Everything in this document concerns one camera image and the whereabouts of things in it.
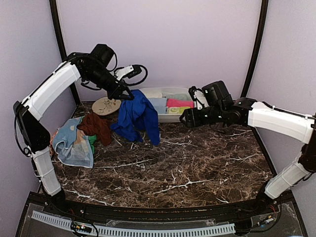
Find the royal blue microfiber towel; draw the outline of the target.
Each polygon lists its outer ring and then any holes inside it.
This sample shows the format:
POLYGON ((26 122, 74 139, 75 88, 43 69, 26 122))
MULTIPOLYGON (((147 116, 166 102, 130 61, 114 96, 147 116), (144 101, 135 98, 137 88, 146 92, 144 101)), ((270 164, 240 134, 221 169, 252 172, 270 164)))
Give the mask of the royal blue microfiber towel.
POLYGON ((151 102, 138 89, 132 90, 133 100, 121 103, 118 120, 110 128, 117 135, 131 142, 143 142, 140 131, 145 131, 153 145, 159 145, 158 113, 151 102))

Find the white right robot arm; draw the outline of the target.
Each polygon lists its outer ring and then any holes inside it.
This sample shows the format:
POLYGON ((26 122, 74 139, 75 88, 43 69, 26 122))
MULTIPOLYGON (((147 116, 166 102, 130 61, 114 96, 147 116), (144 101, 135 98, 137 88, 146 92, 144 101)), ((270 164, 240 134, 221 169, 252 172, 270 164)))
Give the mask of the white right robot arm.
POLYGON ((284 191, 316 171, 316 118, 242 97, 236 101, 219 100, 202 109, 186 109, 180 116, 186 127, 222 123, 271 130, 303 143, 300 154, 277 176, 270 179, 253 201, 252 210, 263 214, 284 191))

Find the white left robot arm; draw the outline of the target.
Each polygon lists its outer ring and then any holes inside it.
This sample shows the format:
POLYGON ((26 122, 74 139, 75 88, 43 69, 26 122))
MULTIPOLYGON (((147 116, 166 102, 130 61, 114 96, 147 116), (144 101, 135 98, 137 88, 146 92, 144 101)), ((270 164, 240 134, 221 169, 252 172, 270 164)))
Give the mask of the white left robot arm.
POLYGON ((128 65, 110 71, 108 64, 113 56, 114 52, 105 44, 96 45, 90 53, 73 52, 36 89, 13 106, 14 133, 21 134, 24 142, 16 143, 22 154, 31 159, 44 192, 54 197, 50 207, 59 215, 66 215, 70 205, 57 196, 63 191, 52 164, 51 133, 43 124, 43 118, 52 112, 60 96, 79 80, 84 87, 92 83, 96 89, 104 90, 109 99, 133 99, 124 78, 129 77, 135 67, 128 65))

